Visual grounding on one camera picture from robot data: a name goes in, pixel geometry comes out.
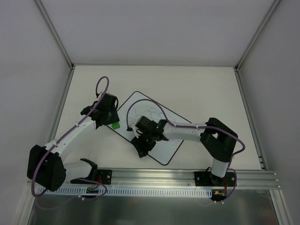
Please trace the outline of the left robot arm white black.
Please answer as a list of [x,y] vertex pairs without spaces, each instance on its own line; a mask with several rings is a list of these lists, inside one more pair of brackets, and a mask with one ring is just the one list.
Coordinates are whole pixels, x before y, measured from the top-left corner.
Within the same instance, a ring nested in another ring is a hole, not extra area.
[[64,182],[93,183],[99,180],[98,165],[89,159],[67,163],[71,151],[88,135],[101,126],[120,121],[117,114],[118,98],[102,95],[100,101],[85,107],[75,123],[59,138],[30,150],[27,178],[49,191],[56,191]]

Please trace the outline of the white whiteboard black frame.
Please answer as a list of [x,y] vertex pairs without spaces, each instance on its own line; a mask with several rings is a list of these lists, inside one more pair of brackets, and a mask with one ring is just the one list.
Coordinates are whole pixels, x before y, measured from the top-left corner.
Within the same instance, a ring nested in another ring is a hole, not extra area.
[[133,92],[117,110],[119,128],[108,127],[138,148],[138,156],[149,156],[159,164],[168,165],[182,140],[164,141],[161,135],[166,118],[172,123],[190,123],[187,119],[169,110],[158,107],[153,99],[139,91]]

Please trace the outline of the green bone-shaped eraser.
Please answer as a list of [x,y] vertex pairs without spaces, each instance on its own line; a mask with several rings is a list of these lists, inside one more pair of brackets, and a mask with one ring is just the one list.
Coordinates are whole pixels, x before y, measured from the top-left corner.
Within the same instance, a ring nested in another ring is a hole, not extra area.
[[111,125],[111,128],[112,128],[112,129],[118,129],[118,128],[120,128],[119,122],[113,123],[113,124]]

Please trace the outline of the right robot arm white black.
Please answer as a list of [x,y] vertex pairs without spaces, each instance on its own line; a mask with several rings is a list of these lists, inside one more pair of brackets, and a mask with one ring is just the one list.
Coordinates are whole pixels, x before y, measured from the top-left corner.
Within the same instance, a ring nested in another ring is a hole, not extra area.
[[167,119],[155,122],[142,116],[137,122],[128,124],[127,131],[133,132],[131,140],[140,158],[146,156],[158,142],[184,140],[201,143],[213,157],[209,179],[215,186],[226,181],[226,172],[238,135],[216,118],[204,124],[175,123]]

